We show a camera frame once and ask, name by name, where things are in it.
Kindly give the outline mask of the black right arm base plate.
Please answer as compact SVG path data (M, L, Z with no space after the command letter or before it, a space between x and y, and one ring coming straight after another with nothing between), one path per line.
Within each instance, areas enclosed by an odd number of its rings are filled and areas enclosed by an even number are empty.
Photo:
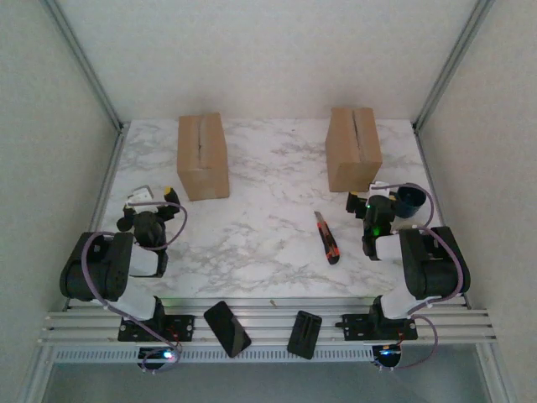
M335 327L343 331L346 341L416 340L417 330L410 319L386 319L373 314L346 314Z

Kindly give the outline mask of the aluminium right side rail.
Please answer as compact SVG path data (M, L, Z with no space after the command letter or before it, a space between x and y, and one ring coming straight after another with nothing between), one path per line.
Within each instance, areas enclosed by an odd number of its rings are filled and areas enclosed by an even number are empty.
M419 134L417 132L415 132L415 131L413 132L413 134L414 134L415 142L417 144L418 151L420 153L420 158L422 160L422 163L423 163L423 166L424 166L424 169L425 169L425 174L427 176L427 182L428 182L428 186L429 186L428 192L431 194L433 202L434 202L434 206L435 206L434 207L434 209L435 209L434 218L432 219L429 227L430 228L439 227L439 226L444 225L446 223L445 223L445 220L444 220L444 217L443 217L443 214L442 214L439 199L438 199L437 194L436 194L435 183L433 181L433 177L432 177L432 174L431 174L431 171L430 171L430 164L429 164L429 161L427 160L427 157L425 155L424 148L423 148L421 139L419 137ZM456 298L463 298L463 300L464 300L463 306L467 310L472 310L473 309L472 305L471 305L471 302L469 301L468 296L467 296L466 293L458 294ZM441 303L440 301L431 302L430 303L430 308L432 308L433 306L435 306L437 304L440 304L440 303Z

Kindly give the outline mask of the black smartphone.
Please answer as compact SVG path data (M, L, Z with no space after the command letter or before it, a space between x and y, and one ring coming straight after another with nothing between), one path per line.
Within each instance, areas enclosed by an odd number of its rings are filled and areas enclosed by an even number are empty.
M229 358L251 345L251 338L225 301L205 311L204 318Z

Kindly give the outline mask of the aluminium mounting rail beam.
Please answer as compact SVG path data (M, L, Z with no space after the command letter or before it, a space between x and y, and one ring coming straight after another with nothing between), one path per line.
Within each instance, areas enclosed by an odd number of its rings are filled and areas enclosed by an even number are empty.
M195 330L191 345L215 345L216 336L203 314L218 302L216 298L169 298L163 301L170 315L192 315ZM226 303L244 326L255 345L285 345L298 311L307 311L322 319L318 343L340 345L343 331L336 327L344 314L365 314L370 298L228 298ZM416 343L430 344L437 335L442 344L494 343L496 334L485 310L471 309L466 300L456 297L425 308L415 327ZM38 336L41 345L104 345L117 343L121 318L90 302L70 301L63 311L46 314Z

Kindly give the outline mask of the dark blue mug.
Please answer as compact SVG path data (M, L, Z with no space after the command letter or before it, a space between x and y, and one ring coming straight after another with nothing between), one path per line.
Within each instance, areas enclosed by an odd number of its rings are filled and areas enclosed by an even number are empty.
M413 217L429 199L421 186L411 184L400 186L395 196L395 214L400 218Z

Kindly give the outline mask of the aluminium left side rail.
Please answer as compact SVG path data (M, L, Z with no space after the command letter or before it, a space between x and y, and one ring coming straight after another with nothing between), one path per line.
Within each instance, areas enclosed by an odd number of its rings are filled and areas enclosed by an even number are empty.
M121 159L121 155L125 146L126 137L130 129L131 123L125 123L121 131L117 134L112 154L107 164L105 175L97 194L96 205L93 209L91 220L87 226L87 232L95 232L102 224L112 184L117 172L117 167Z

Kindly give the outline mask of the black phone holder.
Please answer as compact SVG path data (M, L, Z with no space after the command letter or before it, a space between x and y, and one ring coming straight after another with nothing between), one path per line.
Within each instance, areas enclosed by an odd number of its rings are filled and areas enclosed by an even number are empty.
M312 360L321 325L321 317L306 311L298 311L287 351L303 359Z

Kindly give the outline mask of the orange and black utility knife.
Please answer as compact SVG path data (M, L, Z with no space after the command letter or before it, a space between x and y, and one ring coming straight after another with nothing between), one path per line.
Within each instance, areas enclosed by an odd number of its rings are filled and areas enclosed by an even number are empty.
M321 241L324 246L326 259L331 265L337 264L340 259L340 252L336 244L336 240L334 239L331 230L329 229L327 222L321 213L314 211L314 214L317 221L317 228L321 236Z

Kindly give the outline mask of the aluminium frame post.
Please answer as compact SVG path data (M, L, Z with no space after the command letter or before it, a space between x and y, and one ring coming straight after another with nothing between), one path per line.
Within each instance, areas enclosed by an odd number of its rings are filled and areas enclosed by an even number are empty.
M456 70L461 64L472 41L477 36L482 23L495 2L496 0L476 0L467 21L462 27L461 32L458 34L446 61L441 67L439 75L435 79L435 82L428 93L422 108L416 119L412 122L414 134L417 137L420 136L421 131L434 113L446 88L454 77Z
M77 38L76 32L71 26L68 18L65 15L58 0L39 0L49 13L55 23L55 26L60 31L60 34L67 44L70 52L73 54L77 65L80 67L86 81L94 92L97 101L107 115L108 120L118 133L123 130L123 122L119 117L116 108L113 106L110 97L107 95L104 86L98 78L90 59L81 46L81 42Z

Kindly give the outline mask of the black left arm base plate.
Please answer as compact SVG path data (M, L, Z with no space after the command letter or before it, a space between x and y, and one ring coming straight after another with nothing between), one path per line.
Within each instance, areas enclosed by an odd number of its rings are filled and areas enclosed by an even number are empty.
M157 323L146 321L145 325L155 333L171 342L190 342L195 327L195 317L192 315L169 315ZM143 330L139 325L125 319L121 320L117 334L119 342L158 342L154 335Z

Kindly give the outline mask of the aluminium right frame post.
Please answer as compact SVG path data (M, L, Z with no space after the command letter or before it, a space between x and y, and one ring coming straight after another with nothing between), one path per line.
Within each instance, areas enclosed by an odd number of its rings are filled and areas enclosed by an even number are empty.
M446 61L441 67L439 75L435 79L435 82L428 93L422 108L416 119L412 122L414 134L417 137L420 136L421 131L434 113L446 88L454 77L456 70L461 64L472 41L477 36L482 23L495 2L496 0L476 0L467 21L462 27L461 32L458 34Z

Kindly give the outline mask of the wide brown cardboard box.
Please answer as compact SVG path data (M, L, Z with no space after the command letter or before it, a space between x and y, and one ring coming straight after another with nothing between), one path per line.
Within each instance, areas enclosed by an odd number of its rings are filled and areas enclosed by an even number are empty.
M220 113L179 118L177 174L192 202L230 196L227 142Z

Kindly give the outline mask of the aluminium rail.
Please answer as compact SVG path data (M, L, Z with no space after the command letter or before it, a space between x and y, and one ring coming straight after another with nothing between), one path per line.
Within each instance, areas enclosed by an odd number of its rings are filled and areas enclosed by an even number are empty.
M121 159L121 155L125 146L126 137L130 129L131 123L125 123L121 131L117 134L112 154L107 164L105 175L97 194L96 205L93 209L91 220L87 226L87 232L95 232L102 224L112 184L117 172L117 167Z
M439 199L438 199L437 194L436 194L435 183L433 181L433 177L432 177L432 174L431 174L431 171L430 171L430 164L429 164L429 161L427 160L427 157L425 155L424 148L423 148L421 139L419 137L419 134L417 132L415 132L415 131L413 132L413 134L414 134L415 142L417 144L418 151L420 153L420 158L422 160L422 163L423 163L423 166L424 166L424 169L425 169L425 174L427 176L427 182L428 182L428 186L429 186L428 192L431 194L433 202L434 202L434 206L435 206L434 207L434 209L435 209L434 218L432 219L429 227L430 228L439 227L439 226L444 225L446 223L445 223L445 220L444 220L444 217L443 217L443 214L442 214ZM467 310L472 310L473 309L472 305L471 305L471 302L469 301L468 296L467 296L466 293L458 294L456 298L463 298L463 300L464 300L463 306ZM440 301L431 302L430 303L430 308L432 308L433 306L435 306L437 304L440 304L440 303L441 303Z

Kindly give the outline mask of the aluminium left frame post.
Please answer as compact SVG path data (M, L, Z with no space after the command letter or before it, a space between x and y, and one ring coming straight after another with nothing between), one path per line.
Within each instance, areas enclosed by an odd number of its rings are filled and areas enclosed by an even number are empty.
M49 13L55 23L55 26L60 31L60 34L67 44L70 52L73 54L77 65L80 67L86 81L94 92L97 101L107 115L108 120L118 133L123 130L123 122L119 117L116 108L113 106L110 97L107 95L104 86L98 78L90 59L81 46L81 42L77 38L76 32L71 26L68 18L65 15L58 0L39 0Z

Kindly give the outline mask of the narrow brown cardboard box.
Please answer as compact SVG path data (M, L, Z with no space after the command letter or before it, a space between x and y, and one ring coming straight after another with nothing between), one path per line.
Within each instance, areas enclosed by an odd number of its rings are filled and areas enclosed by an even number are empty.
M367 192L383 163L373 110L332 108L325 147L329 190Z

